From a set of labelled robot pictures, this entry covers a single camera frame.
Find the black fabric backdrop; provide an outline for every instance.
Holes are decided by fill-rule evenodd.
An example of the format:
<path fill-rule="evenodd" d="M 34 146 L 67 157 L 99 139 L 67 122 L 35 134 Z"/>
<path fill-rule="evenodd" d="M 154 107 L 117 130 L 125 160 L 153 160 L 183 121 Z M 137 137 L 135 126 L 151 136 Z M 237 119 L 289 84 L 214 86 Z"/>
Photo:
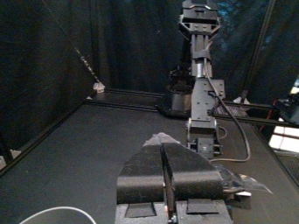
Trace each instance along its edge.
<path fill-rule="evenodd" d="M 89 1 L 47 3 L 90 55 Z M 94 80 L 41 0 L 2 1 L 0 27 L 0 131 L 18 149 L 83 101 Z"/>
<path fill-rule="evenodd" d="M 90 1 L 46 1 L 74 45 L 91 61 Z M 98 1 L 101 78 L 109 88 L 163 92 L 182 54 L 182 0 Z M 218 0 L 222 29 L 213 45 L 214 76 L 239 96 L 269 0 Z M 286 97 L 298 75 L 298 1 L 278 0 L 249 99 Z M 93 77 L 42 1 L 0 4 L 0 131 L 21 147 L 93 90 Z"/>

